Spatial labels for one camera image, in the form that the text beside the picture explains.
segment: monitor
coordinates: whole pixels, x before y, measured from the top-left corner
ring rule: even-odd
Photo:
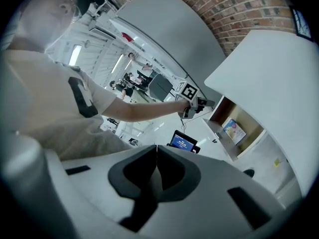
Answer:
[[[170,145],[172,147],[176,147],[179,149],[193,151],[194,147],[196,146],[197,141],[186,134],[176,130],[173,138],[170,141]]]

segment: computer screen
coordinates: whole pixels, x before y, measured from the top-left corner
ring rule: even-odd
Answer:
[[[194,144],[175,134],[174,138],[171,141],[171,144],[175,147],[187,151],[191,151],[194,147]]]

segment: man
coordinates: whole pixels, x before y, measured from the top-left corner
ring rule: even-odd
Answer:
[[[147,79],[149,82],[152,81],[151,74],[153,72],[152,67],[149,65],[145,65],[139,61],[136,61],[135,55],[133,53],[129,54],[129,58],[132,61],[132,66],[136,69],[137,73]]]
[[[5,52],[33,97],[20,132],[56,151],[61,160],[110,154],[130,147],[100,129],[101,115],[125,121],[151,120],[183,112],[188,102],[127,104],[97,85],[79,68],[45,54],[92,0],[27,0],[15,37]]]

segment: black stripe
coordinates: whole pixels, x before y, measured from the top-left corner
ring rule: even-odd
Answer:
[[[67,175],[73,175],[73,174],[85,172],[90,169],[91,168],[88,167],[87,165],[82,165],[82,166],[66,169],[65,172]]]
[[[261,227],[271,219],[271,217],[266,214],[243,189],[239,187],[233,188],[228,190],[228,194],[234,200],[253,229]]]

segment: wooden shelf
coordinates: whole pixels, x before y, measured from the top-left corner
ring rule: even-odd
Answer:
[[[246,136],[237,145],[234,144],[222,127],[222,124],[228,117],[234,119],[246,133]],[[263,127],[249,114],[226,97],[222,98],[216,109],[213,111],[211,118],[209,120],[203,119],[203,121],[216,135],[217,139],[233,161],[247,153],[247,151],[256,145],[266,133]]]

